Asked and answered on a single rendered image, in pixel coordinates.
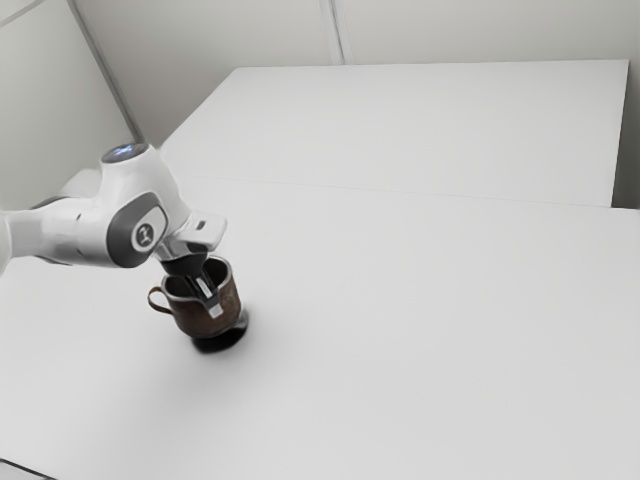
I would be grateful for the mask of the rusty brown metal mug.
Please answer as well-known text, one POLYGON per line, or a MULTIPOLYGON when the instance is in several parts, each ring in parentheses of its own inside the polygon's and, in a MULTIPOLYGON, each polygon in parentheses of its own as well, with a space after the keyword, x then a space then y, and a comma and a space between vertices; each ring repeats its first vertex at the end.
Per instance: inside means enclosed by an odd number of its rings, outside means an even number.
POLYGON ((226 259, 210 256, 203 265, 205 280, 215 290, 213 303, 203 302, 189 285, 187 278, 166 275, 159 286, 147 294, 149 306, 170 315, 177 327, 194 339, 212 339, 235 328, 241 320, 242 305, 231 265, 226 259))

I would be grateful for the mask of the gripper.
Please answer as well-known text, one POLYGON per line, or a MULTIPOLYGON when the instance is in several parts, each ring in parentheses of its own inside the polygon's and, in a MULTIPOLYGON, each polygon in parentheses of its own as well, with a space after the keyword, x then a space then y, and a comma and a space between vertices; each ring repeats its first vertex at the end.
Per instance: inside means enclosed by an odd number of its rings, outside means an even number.
POLYGON ((214 284, 201 276, 207 258, 207 253, 195 253, 173 260, 161 260, 160 264, 167 275, 191 277, 194 295, 209 316, 217 318, 222 314, 219 291, 214 284))

